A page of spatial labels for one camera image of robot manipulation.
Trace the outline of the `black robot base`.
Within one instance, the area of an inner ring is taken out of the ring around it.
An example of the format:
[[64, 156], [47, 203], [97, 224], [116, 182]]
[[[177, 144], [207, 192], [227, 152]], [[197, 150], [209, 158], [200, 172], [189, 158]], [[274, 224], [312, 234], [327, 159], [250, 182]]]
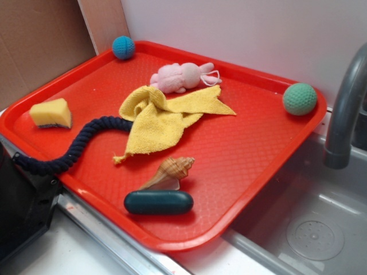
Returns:
[[45, 234], [61, 190], [53, 176], [22, 171], [1, 145], [1, 263]]

